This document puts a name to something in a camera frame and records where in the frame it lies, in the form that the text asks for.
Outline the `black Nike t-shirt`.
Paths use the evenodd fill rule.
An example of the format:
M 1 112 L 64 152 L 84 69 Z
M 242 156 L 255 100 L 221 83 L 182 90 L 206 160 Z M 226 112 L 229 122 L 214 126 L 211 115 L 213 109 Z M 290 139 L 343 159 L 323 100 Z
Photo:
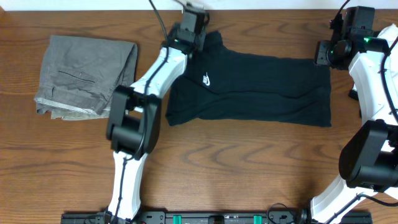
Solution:
M 170 89 L 166 118 L 278 121 L 330 127 L 330 69 L 307 58 L 278 58 L 227 49 L 218 31 Z

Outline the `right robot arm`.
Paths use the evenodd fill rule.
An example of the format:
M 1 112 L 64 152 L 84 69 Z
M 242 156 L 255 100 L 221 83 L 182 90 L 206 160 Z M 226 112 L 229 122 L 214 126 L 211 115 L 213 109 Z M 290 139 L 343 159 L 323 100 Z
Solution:
M 397 77 L 390 69 L 397 41 L 390 44 L 373 31 L 374 13 L 364 6 L 338 12 L 330 21 L 331 39 L 317 45 L 315 64 L 352 77 L 363 125 L 341 151 L 338 176 L 311 199 L 297 223 L 372 223 L 370 213 L 353 211 L 360 202 L 397 206 L 375 198 L 397 198 Z

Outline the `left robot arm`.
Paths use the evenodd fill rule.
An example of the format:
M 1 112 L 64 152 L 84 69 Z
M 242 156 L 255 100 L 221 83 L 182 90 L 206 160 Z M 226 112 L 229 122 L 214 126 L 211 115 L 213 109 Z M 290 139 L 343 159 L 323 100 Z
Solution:
M 132 223 L 137 216 L 144 164 L 159 138 L 162 100 L 184 74 L 188 61 L 202 51 L 209 21 L 204 8 L 184 4 L 182 21 L 164 32 L 159 56 L 150 69 L 133 84 L 114 90 L 106 138 L 113 150 L 115 173 L 105 223 Z

